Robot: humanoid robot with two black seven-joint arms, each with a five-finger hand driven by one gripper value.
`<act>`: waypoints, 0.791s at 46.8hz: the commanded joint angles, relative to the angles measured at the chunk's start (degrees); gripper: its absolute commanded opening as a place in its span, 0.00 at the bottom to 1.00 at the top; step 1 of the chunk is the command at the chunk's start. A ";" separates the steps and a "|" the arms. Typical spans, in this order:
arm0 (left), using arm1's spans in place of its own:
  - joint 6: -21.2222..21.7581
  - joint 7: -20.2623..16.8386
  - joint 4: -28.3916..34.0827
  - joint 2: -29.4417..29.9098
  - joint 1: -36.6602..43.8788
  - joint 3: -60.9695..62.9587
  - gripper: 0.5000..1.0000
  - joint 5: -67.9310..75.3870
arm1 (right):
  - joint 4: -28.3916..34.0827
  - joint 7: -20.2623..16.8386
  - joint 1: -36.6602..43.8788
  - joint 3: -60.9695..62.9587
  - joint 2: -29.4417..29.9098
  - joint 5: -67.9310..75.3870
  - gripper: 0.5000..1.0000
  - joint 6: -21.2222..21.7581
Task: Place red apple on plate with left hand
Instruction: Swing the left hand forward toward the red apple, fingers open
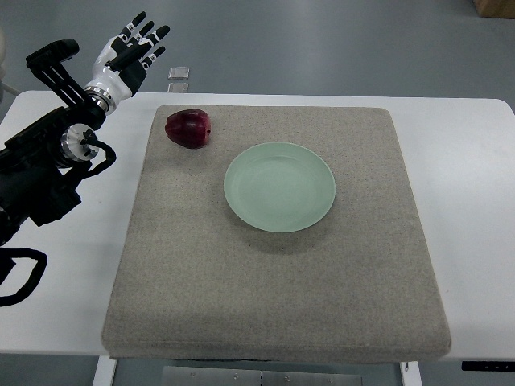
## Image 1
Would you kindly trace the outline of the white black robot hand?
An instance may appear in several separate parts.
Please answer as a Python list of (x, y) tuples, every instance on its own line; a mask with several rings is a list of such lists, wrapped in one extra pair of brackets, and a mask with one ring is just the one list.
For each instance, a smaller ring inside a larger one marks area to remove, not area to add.
[(165, 52), (162, 41), (170, 30), (168, 25), (156, 28), (153, 21), (146, 21), (144, 11), (138, 14), (104, 46), (84, 90), (111, 105), (133, 97)]

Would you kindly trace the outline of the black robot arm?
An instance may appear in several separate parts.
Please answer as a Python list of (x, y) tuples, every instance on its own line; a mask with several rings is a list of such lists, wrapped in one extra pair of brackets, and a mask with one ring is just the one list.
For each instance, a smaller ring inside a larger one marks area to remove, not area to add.
[(42, 226), (60, 220), (81, 198), (83, 179), (114, 164), (114, 150), (97, 139), (104, 105), (68, 74), (62, 63), (79, 51), (74, 39), (62, 39), (32, 53), (27, 67), (62, 101), (58, 107), (6, 141), (1, 151), (1, 242), (26, 220)]

